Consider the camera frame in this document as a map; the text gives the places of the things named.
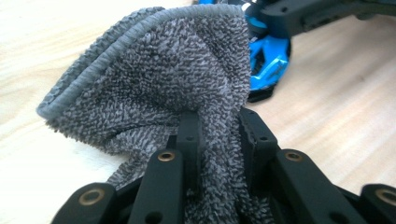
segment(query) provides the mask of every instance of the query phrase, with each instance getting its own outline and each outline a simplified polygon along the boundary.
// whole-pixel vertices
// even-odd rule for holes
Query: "wooden surface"
[[[0,223],[49,223],[71,193],[106,181],[124,161],[54,133],[35,108],[122,16],[189,3],[0,3]],[[395,187],[395,36],[396,21],[386,17],[350,17],[298,35],[275,96],[248,107],[281,147],[307,153],[334,184],[355,193],[365,183]]]

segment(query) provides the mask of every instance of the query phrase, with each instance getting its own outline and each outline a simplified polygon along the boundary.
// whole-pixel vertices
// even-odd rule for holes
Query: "wooden table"
[[[125,160],[54,133],[35,108],[63,71],[122,16],[190,1],[0,3],[0,223],[49,223],[76,189]],[[307,153],[359,193],[396,186],[396,21],[347,18],[293,38],[290,68],[259,112],[283,148]]]

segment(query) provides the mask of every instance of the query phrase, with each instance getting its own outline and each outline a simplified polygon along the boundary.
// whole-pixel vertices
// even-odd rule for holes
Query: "blue metal part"
[[[199,4],[215,4],[216,0],[200,0]]]
[[[265,25],[264,22],[262,21],[258,21],[256,18],[254,17],[249,17],[247,15],[245,15],[245,18],[247,19],[247,22],[249,22],[250,24],[260,27],[260,28],[267,28],[267,25]]]
[[[288,39],[279,39],[266,36],[249,44],[250,47],[250,67],[253,70],[256,66],[257,56],[263,53],[265,60],[260,72],[252,74],[250,77],[250,90],[259,91],[275,85],[283,76],[289,64]]]

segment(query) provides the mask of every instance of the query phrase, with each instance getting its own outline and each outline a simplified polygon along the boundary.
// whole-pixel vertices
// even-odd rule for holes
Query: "robotic hand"
[[[242,5],[250,31],[251,103],[272,96],[286,72],[291,38],[349,15],[367,20],[375,14],[396,16],[392,0],[201,0],[200,4]]]

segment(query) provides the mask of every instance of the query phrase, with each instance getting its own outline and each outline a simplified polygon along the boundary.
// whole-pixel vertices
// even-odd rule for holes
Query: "terry cloth towel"
[[[37,109],[47,124],[110,154],[127,154],[108,182],[120,189],[177,133],[183,111],[203,126],[202,197],[186,223],[271,222],[244,178],[237,115],[249,91],[248,28],[240,7],[141,9],[77,59]]]

